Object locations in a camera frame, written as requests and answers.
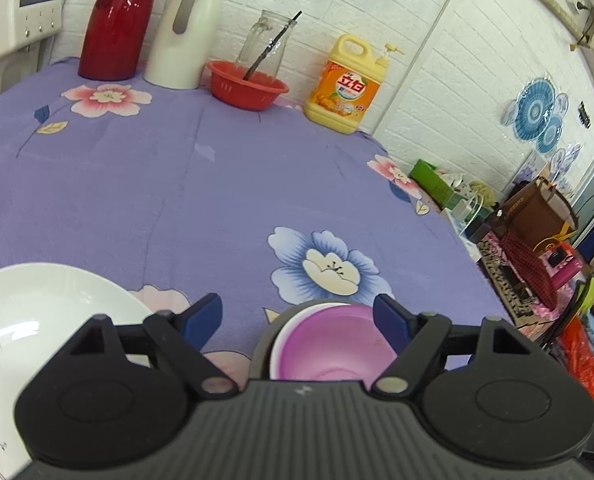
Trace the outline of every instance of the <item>product label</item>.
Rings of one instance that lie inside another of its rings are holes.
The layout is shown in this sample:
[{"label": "product label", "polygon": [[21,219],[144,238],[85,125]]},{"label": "product label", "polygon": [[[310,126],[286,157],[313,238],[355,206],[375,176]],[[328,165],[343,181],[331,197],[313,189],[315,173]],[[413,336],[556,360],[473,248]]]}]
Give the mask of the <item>product label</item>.
[{"label": "product label", "polygon": [[328,61],[319,86],[310,96],[310,102],[341,117],[359,122],[377,90],[378,83],[345,66]]}]

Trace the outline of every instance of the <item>yellow dish soap bottle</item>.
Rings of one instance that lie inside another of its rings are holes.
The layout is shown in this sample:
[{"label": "yellow dish soap bottle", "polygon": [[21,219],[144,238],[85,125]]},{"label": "yellow dish soap bottle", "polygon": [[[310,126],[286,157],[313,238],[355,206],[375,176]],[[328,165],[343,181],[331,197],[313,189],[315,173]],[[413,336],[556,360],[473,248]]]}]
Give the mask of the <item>yellow dish soap bottle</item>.
[{"label": "yellow dish soap bottle", "polygon": [[[361,48],[346,49],[346,43]],[[403,51],[386,44],[383,56],[374,59],[368,43],[344,34],[334,43],[317,89],[306,102],[305,114],[311,121],[342,134],[352,134],[374,99],[388,71],[388,54]]]}]

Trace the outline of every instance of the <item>white thermos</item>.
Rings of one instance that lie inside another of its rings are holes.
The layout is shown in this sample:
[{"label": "white thermos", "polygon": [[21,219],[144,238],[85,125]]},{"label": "white thermos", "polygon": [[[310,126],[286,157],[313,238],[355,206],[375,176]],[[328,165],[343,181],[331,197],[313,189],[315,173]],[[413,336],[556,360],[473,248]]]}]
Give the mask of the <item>white thermos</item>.
[{"label": "white thermos", "polygon": [[166,88],[199,86],[223,0],[168,0],[144,78]]}]

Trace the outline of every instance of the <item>metal screw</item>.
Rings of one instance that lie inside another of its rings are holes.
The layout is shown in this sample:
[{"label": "metal screw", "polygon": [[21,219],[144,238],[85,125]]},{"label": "metal screw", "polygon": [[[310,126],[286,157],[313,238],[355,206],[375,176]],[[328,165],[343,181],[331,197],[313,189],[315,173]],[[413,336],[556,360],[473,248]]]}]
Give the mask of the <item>metal screw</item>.
[{"label": "metal screw", "polygon": [[385,394],[400,394],[408,389],[408,381],[401,377],[382,377],[376,386]]},{"label": "metal screw", "polygon": [[209,377],[202,381],[202,389],[208,394],[227,394],[235,383],[227,377]]}]

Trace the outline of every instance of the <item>purple tablecloth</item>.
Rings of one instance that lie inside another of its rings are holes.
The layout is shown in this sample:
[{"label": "purple tablecloth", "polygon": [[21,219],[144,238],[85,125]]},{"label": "purple tablecloth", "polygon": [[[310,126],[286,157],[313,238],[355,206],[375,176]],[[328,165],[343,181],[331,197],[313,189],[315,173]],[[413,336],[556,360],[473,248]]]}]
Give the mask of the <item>purple tablecloth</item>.
[{"label": "purple tablecloth", "polygon": [[505,316],[450,225],[367,165],[373,139],[141,76],[104,86],[77,62],[0,96],[0,267],[82,267],[152,308],[217,292],[205,350],[247,356],[272,311],[315,298]]}]

